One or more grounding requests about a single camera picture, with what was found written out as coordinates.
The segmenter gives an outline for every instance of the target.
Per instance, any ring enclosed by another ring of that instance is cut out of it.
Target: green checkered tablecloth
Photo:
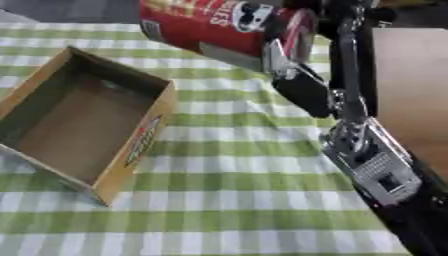
[[[65,45],[172,79],[178,108],[110,208],[0,161],[0,255],[409,255],[320,153],[331,120],[137,25],[0,24],[0,94]]]

